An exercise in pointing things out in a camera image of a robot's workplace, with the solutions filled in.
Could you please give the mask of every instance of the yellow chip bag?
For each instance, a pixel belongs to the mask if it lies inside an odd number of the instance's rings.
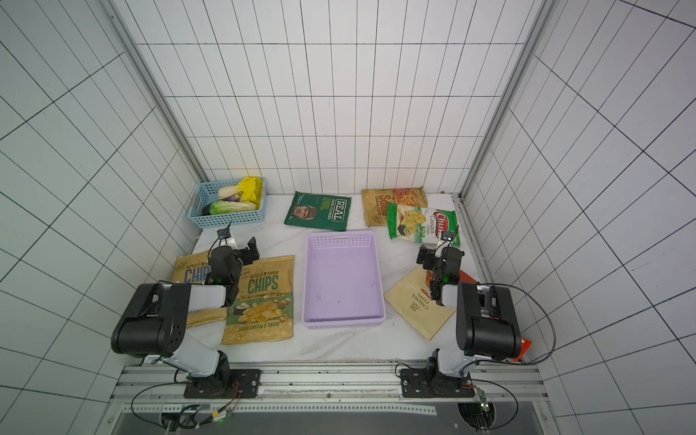
[[[387,209],[389,204],[427,207],[423,188],[363,190],[363,209],[365,209],[365,224],[368,227],[386,226]]]
[[[210,272],[208,252],[183,255],[176,259],[171,281],[172,283],[203,284],[208,272]],[[192,311],[186,318],[186,327],[191,328],[192,326],[211,322],[222,322],[226,318],[227,308]]]
[[[294,255],[261,258],[242,268],[239,294],[228,308],[223,345],[292,337]]]

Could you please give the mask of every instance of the green chip bag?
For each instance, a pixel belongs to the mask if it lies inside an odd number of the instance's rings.
[[[457,229],[457,215],[445,210],[389,204],[387,225],[392,239],[399,237],[418,243],[437,244],[443,231],[454,232]],[[452,246],[459,246],[459,233]]]

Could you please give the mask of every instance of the cassava chips bag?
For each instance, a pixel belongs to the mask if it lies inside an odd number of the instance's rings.
[[[261,258],[242,268],[239,294],[228,308],[223,345],[292,337],[294,255]]]
[[[174,273],[172,274],[172,283],[203,284],[208,272],[210,272],[210,266],[208,266],[208,252],[183,255],[176,259]],[[197,310],[189,313],[186,318],[186,327],[190,328],[210,322],[222,322],[226,318],[227,308]]]
[[[443,231],[457,229],[457,215],[454,212],[425,207],[389,204],[389,237],[399,237],[418,243],[440,242]],[[459,246],[459,233],[452,240],[452,246]]]
[[[428,200],[425,198],[422,187],[417,189],[363,190],[365,224],[368,227],[386,226],[389,204],[427,207]]]

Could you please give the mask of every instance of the purple plastic basket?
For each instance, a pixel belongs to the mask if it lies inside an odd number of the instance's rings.
[[[307,238],[302,323],[311,329],[379,325],[386,319],[372,231]]]

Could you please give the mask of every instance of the mounting plate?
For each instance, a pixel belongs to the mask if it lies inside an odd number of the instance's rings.
[[[253,399],[256,397],[259,389],[259,379],[261,377],[261,370],[256,369],[238,369],[230,370],[231,382],[239,382],[242,386],[242,399]],[[191,382],[186,384],[186,390],[184,391],[184,397],[187,399],[232,399],[235,396],[235,389],[230,388],[230,390],[222,396],[211,396],[198,390],[191,385]]]
[[[401,393],[408,398],[423,398],[432,397],[474,397],[474,390],[471,388],[452,388],[450,386],[444,388],[437,386],[441,379],[457,379],[436,375],[430,385],[427,380],[427,368],[422,369],[401,369],[399,372],[401,378]]]

